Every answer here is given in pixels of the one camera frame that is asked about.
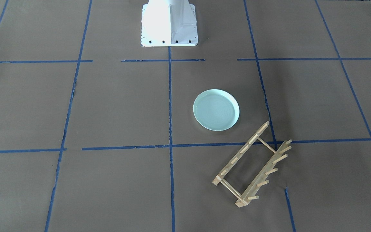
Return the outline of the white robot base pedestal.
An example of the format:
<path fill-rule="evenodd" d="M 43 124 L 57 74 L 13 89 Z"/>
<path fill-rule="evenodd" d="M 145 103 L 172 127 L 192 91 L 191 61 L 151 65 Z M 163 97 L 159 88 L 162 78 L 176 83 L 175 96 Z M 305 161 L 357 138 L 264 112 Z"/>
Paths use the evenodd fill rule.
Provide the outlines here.
<path fill-rule="evenodd" d="M 149 0 L 142 6 L 142 47 L 197 46 L 196 8 L 188 0 Z"/>

